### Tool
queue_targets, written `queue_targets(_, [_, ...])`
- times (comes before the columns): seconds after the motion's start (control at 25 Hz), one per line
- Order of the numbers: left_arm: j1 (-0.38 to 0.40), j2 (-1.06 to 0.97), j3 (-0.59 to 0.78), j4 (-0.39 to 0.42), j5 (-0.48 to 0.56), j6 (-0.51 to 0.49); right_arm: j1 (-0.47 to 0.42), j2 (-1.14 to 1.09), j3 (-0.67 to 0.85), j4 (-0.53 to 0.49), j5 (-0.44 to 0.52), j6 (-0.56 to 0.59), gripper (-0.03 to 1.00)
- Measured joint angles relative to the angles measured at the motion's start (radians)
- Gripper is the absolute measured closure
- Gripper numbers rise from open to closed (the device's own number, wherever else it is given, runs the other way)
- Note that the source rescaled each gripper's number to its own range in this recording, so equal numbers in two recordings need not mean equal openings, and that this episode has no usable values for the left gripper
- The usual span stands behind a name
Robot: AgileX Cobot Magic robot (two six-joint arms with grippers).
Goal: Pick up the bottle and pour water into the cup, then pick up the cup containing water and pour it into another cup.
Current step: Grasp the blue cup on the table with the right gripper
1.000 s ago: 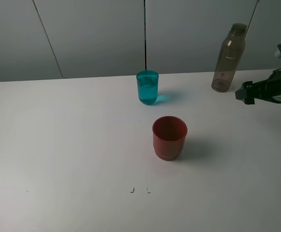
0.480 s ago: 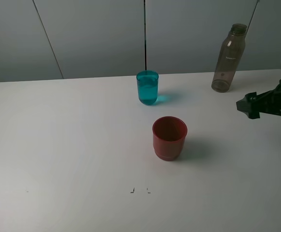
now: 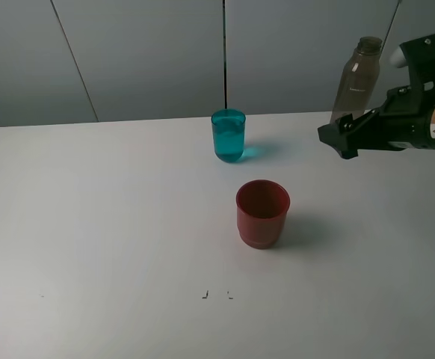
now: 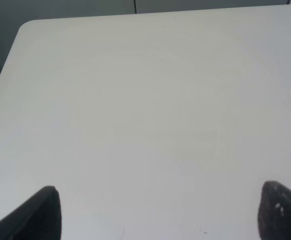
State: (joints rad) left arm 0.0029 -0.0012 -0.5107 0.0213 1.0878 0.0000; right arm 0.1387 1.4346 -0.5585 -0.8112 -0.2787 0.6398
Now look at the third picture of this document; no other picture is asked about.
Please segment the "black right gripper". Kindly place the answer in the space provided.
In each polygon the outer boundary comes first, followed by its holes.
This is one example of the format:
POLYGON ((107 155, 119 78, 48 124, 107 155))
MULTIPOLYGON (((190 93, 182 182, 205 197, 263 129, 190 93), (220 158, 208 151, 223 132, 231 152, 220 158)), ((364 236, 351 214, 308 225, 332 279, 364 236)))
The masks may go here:
POLYGON ((318 138, 342 159, 357 157, 359 150, 435 150, 435 90, 426 90, 421 102, 412 94, 399 88, 376 110, 318 127, 318 138))

